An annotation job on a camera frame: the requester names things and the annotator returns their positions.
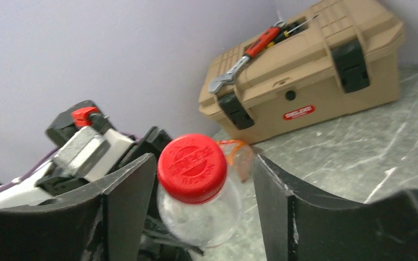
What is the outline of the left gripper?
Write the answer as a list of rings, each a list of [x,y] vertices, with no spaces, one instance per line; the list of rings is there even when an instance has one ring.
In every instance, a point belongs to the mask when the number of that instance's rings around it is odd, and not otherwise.
[[[165,130],[156,126],[151,127],[145,136],[131,144],[104,174],[108,175],[121,170],[128,163],[147,153],[151,153],[155,158],[158,158],[165,145],[170,143],[171,140],[172,138]],[[103,174],[98,175],[94,169],[91,169],[91,173],[94,177],[87,175],[77,177],[70,175],[61,166],[55,164],[47,174],[36,181],[35,186],[52,196],[58,196],[104,176]],[[165,227],[158,214],[157,188],[158,181],[155,178],[143,224],[138,253],[139,260],[192,260],[190,252],[203,256],[204,252],[201,248],[183,243]]]

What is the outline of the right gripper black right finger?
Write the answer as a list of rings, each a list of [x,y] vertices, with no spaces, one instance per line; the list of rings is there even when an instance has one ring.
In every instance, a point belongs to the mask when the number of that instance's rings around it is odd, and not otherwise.
[[[418,260],[418,189],[355,202],[261,154],[253,178],[268,260]]]

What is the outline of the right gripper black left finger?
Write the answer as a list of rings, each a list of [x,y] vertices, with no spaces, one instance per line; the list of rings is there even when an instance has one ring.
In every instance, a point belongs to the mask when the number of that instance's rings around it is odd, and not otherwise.
[[[0,260],[136,260],[155,173],[147,153],[44,204],[0,209]]]

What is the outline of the small red cap bottle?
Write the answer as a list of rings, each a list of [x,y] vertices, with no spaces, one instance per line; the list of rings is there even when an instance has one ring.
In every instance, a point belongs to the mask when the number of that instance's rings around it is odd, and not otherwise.
[[[235,234],[242,198],[225,155],[212,138],[185,134],[172,140],[158,159],[157,178],[159,215],[172,235],[213,248]]]

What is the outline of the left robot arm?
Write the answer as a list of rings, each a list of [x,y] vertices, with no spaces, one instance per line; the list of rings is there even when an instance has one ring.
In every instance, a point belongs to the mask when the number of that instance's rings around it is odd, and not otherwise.
[[[30,173],[0,185],[0,260],[191,260],[157,212],[157,158],[171,141],[78,130]]]

